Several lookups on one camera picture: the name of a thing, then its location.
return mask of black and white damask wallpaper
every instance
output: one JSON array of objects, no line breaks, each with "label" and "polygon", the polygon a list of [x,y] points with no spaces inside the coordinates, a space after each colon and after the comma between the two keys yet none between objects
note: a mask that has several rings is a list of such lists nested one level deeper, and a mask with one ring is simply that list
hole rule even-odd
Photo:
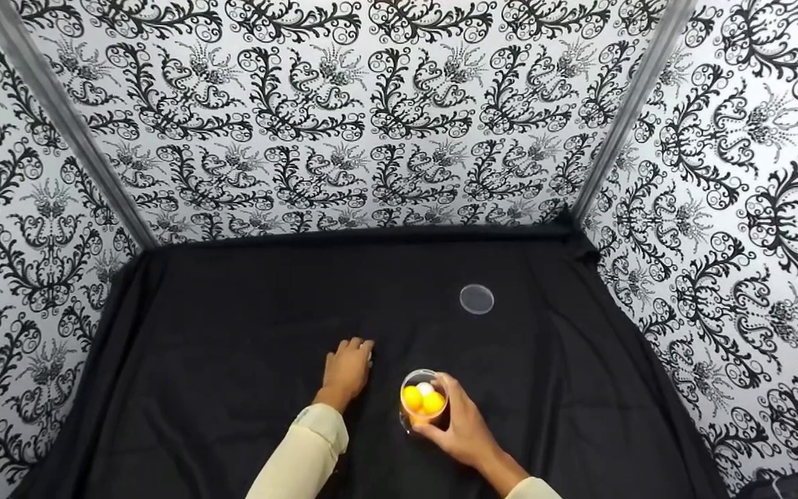
[{"label": "black and white damask wallpaper", "polygon": [[53,442],[134,252],[0,50],[0,497]]},{"label": "black and white damask wallpaper", "polygon": [[798,1],[701,1],[586,217],[731,490],[798,471]]},{"label": "black and white damask wallpaper", "polygon": [[549,220],[666,0],[13,3],[180,243]]}]

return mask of ping pong ball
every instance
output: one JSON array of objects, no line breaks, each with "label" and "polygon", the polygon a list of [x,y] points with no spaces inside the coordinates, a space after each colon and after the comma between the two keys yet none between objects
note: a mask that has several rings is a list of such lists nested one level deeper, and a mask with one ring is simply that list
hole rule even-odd
[{"label": "ping pong ball", "polygon": [[433,385],[430,385],[430,383],[424,381],[418,383],[418,392],[420,392],[421,397],[427,397],[427,395],[433,394],[435,389],[433,388]]},{"label": "ping pong ball", "polygon": [[424,397],[424,414],[436,414],[445,407],[445,398],[440,392],[430,392]]},{"label": "ping pong ball", "polygon": [[408,407],[409,410],[417,412],[424,403],[424,397],[418,391],[417,386],[409,385],[402,389],[402,401],[405,402],[405,407]]}]

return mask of yellow ball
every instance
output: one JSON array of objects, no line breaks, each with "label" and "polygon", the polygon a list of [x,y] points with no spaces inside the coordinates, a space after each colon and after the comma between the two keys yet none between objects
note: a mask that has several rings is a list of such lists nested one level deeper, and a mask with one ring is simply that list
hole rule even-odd
[{"label": "yellow ball", "polygon": [[424,397],[424,414],[436,414],[445,407],[445,397],[440,392],[432,392]]},{"label": "yellow ball", "polygon": [[420,394],[417,386],[409,385],[402,389],[402,401],[405,402],[405,407],[408,410],[417,412],[424,403],[424,397]]}]

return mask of black fabric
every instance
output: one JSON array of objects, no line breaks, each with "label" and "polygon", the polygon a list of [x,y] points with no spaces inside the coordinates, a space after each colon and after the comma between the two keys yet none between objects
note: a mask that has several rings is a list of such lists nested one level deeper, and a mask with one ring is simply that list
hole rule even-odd
[{"label": "black fabric", "polygon": [[[377,342],[374,369],[320,497],[495,496],[402,431],[399,383],[416,367],[460,379],[564,499],[728,496],[580,234],[343,234],[140,256],[114,284],[73,412],[13,497],[244,497],[351,335]],[[459,304],[474,282],[496,297],[487,315]]]}]

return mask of sleeve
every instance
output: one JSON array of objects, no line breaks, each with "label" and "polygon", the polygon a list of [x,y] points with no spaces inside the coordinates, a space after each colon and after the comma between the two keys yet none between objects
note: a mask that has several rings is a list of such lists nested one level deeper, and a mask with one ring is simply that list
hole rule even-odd
[{"label": "sleeve", "polygon": [[562,499],[544,480],[528,477],[510,490],[506,499]]},{"label": "sleeve", "polygon": [[338,411],[326,404],[304,408],[254,479],[246,499],[314,499],[348,443]]}]

